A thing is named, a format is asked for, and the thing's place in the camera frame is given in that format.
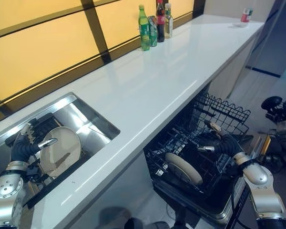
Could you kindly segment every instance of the sink basin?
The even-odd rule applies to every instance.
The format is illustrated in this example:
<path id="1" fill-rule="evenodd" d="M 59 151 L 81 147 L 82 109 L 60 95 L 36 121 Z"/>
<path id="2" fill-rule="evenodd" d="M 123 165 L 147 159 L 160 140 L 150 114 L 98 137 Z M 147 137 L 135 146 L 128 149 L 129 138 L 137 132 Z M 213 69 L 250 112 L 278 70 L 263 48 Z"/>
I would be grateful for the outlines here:
<path id="1" fill-rule="evenodd" d="M 42 184 L 29 182 L 29 190 L 31 191 L 27 199 L 29 208 L 33 207 L 42 197 L 59 185 L 66 177 L 120 133 L 118 128 L 88 106 L 83 100 L 75 94 L 69 93 L 0 133 L 0 173 L 6 169 L 10 161 L 11 146 L 17 133 L 33 118 L 38 120 L 38 125 L 34 126 L 35 143 L 42 141 L 46 134 L 53 128 L 66 126 L 78 135 L 82 151 L 79 161 L 70 166 L 70 168 L 58 177 L 49 177 Z M 31 157 L 29 163 L 35 163 L 39 167 L 39 176 L 42 177 L 44 174 L 42 167 L 38 163 L 39 157 L 40 152 L 36 154 L 36 157 Z"/>

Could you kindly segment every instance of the white cabinet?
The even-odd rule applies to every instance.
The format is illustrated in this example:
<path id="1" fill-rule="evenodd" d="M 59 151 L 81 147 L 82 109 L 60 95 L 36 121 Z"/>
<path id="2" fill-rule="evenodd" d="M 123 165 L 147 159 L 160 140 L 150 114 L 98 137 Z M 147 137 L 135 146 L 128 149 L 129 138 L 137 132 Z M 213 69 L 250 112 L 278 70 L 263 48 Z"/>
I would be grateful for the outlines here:
<path id="1" fill-rule="evenodd" d="M 234 85 L 244 68 L 251 48 L 255 42 L 253 38 L 230 62 L 228 65 L 211 81 L 209 93 L 216 98 L 226 99 L 232 92 Z"/>
<path id="2" fill-rule="evenodd" d="M 144 152 L 73 221 L 71 229 L 123 228 L 153 193 Z"/>

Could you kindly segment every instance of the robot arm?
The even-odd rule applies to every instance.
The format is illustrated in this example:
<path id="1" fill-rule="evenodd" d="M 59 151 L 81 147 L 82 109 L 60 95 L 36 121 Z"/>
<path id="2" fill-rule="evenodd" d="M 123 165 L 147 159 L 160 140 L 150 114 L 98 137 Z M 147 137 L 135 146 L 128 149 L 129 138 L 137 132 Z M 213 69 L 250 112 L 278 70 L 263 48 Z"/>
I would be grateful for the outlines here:
<path id="1" fill-rule="evenodd" d="M 286 229 L 286 209 L 281 197 L 273 189 L 273 175 L 259 165 L 256 160 L 250 159 L 232 136 L 218 125 L 209 123 L 209 126 L 220 135 L 223 143 L 219 146 L 205 146 L 199 151 L 225 153 L 233 158 L 243 171 L 245 182 L 251 191 L 256 221 L 260 229 Z"/>
<path id="2" fill-rule="evenodd" d="M 243 170 L 245 182 L 250 188 L 258 227 L 286 229 L 286 209 L 281 197 L 273 189 L 271 172 L 244 152 L 237 153 L 233 159 Z"/>
<path id="3" fill-rule="evenodd" d="M 57 142 L 52 138 L 46 142 L 30 144 L 27 133 L 32 124 L 27 123 L 17 135 L 11 153 L 11 162 L 0 175 L 0 228 L 17 228 L 20 223 L 22 203 L 26 195 L 23 177 L 26 175 L 31 155 Z"/>

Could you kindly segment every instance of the plate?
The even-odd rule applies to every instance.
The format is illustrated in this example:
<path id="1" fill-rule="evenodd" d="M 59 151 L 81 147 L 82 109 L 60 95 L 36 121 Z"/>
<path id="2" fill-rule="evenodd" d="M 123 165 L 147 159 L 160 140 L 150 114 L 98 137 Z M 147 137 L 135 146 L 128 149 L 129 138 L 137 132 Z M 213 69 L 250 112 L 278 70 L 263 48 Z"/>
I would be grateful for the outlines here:
<path id="1" fill-rule="evenodd" d="M 165 161 L 179 179 L 194 185 L 201 185 L 203 183 L 203 179 L 197 170 L 178 155 L 167 153 Z"/>
<path id="2" fill-rule="evenodd" d="M 52 129 L 43 139 L 57 142 L 41 150 L 40 164 L 44 172 L 57 177 L 80 159 L 81 142 L 77 134 L 65 126 Z"/>

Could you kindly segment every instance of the kitchen counter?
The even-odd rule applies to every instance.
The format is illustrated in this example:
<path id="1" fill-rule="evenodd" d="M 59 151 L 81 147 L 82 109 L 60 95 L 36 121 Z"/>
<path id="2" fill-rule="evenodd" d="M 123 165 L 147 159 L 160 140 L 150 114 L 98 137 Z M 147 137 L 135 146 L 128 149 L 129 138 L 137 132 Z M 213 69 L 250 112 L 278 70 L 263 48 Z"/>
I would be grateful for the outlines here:
<path id="1" fill-rule="evenodd" d="M 134 50 L 0 122 L 0 131 L 75 93 L 121 133 L 36 206 L 31 228 L 65 227 L 262 28 L 202 15 L 147 52 Z"/>

